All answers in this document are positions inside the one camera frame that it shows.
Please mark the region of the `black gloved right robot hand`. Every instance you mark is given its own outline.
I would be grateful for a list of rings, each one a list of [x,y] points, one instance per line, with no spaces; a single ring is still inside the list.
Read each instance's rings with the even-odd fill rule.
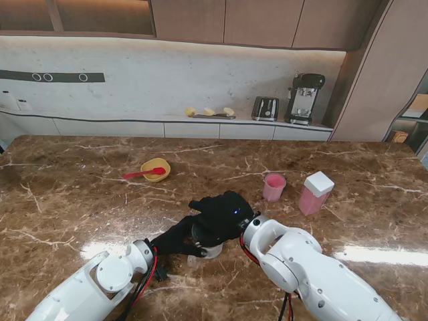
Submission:
[[[198,211],[191,235],[201,247],[215,247],[225,241],[240,237],[249,223],[259,215],[235,191],[216,197],[191,201],[189,207]]]

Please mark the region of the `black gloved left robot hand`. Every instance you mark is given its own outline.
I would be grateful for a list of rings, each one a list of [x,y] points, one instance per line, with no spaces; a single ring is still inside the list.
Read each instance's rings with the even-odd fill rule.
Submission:
[[[155,237],[150,243],[156,248],[158,255],[192,255],[195,257],[206,257],[207,251],[202,247],[189,243],[192,226],[196,217],[188,215],[167,231]]]

